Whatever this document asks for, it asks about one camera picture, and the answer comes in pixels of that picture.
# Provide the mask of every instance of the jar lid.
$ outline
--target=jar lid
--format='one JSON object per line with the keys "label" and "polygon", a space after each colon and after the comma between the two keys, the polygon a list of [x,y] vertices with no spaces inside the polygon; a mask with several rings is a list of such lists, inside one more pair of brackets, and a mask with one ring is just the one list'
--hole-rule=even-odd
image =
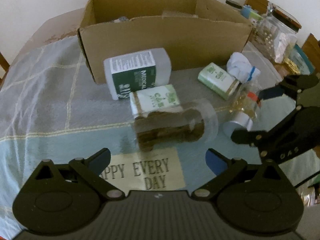
{"label": "jar lid", "polygon": [[237,9],[242,9],[242,5],[240,3],[232,1],[232,0],[226,0],[226,4],[228,4],[234,8],[237,8]]}
{"label": "jar lid", "polygon": [[272,11],[272,15],[295,32],[298,32],[301,29],[301,25],[297,19],[285,10],[281,9],[279,6],[275,7]]}

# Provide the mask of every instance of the cardboard box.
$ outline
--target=cardboard box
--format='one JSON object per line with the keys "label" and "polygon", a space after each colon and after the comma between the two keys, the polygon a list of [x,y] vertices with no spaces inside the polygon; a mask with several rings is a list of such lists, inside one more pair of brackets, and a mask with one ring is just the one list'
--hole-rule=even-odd
{"label": "cardboard box", "polygon": [[[199,18],[162,17],[163,11]],[[110,22],[122,16],[131,20]],[[89,0],[77,34],[87,66],[102,84],[106,58],[145,49],[165,48],[173,71],[225,65],[242,51],[251,29],[250,21],[216,0]]]}

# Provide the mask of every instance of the white tissue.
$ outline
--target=white tissue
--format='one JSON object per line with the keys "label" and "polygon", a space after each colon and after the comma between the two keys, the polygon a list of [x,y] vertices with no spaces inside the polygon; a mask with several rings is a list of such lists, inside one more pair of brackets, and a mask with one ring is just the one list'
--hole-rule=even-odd
{"label": "white tissue", "polygon": [[227,71],[241,83],[256,79],[260,75],[260,70],[253,67],[249,60],[239,52],[231,55],[227,63]]}

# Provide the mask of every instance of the clear plastic jar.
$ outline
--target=clear plastic jar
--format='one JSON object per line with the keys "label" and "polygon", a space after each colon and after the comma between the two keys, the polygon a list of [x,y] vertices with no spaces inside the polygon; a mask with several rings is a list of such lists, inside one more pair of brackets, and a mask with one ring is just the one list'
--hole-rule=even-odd
{"label": "clear plastic jar", "polygon": [[218,117],[207,99],[198,99],[167,112],[162,109],[137,117],[133,127],[140,150],[148,152],[160,143],[167,147],[168,143],[213,140],[218,134]]}
{"label": "clear plastic jar", "polygon": [[237,111],[247,114],[252,121],[257,119],[260,111],[260,99],[258,98],[261,87],[257,80],[249,81],[240,86],[232,104],[231,112]]}
{"label": "clear plastic jar", "polygon": [[282,63],[297,42],[297,33],[273,15],[258,24],[252,44],[269,60]]}

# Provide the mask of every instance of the white plastic bottle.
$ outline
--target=white plastic bottle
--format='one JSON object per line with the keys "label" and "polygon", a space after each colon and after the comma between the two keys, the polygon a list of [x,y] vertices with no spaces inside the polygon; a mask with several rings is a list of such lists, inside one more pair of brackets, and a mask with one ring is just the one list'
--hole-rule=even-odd
{"label": "white plastic bottle", "polygon": [[104,72],[113,100],[130,92],[169,83],[171,62],[165,49],[156,48],[106,59]]}

